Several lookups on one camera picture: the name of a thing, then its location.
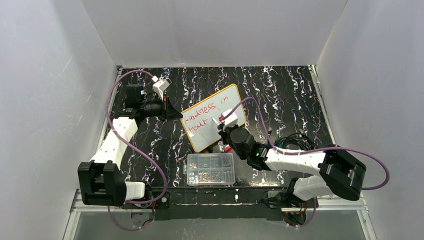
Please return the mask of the yellow framed whiteboard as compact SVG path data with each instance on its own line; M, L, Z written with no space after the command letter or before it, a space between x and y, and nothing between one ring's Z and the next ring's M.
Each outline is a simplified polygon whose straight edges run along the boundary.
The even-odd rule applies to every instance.
M219 141L216 123L222 113L232 109L242 100L236 84L230 84L181 112L182 126L196 153Z

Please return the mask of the red marker cap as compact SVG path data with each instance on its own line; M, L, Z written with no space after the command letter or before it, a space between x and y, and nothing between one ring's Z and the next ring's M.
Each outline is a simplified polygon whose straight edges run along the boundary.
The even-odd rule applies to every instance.
M226 147L225 149L224 149L224 152L225 153L228 153L228 152L230 152L232 150L232 148L229 146L229 147Z

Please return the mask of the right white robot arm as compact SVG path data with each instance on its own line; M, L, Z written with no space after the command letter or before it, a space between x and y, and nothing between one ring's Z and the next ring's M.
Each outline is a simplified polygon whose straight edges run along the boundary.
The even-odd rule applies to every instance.
M360 198L366 166L339 147L314 149L311 153L272 147L257 142L245 128L237 125L217 127L224 144L258 171L295 171L309 174L292 179L283 193L285 201L306 202L315 197L336 195L349 201Z

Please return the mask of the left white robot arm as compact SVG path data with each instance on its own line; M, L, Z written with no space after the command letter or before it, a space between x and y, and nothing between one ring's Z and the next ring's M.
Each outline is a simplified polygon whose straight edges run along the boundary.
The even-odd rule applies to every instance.
M157 117L161 121L181 119L168 99L165 90L169 83L160 80L153 84L153 99L141 84L125 88L124 106L114 115L112 127L95 155L78 166L81 198L85 205L121 207L135 201L141 205L152 202L151 187L142 181L126 181L120 165L128 142L144 119Z

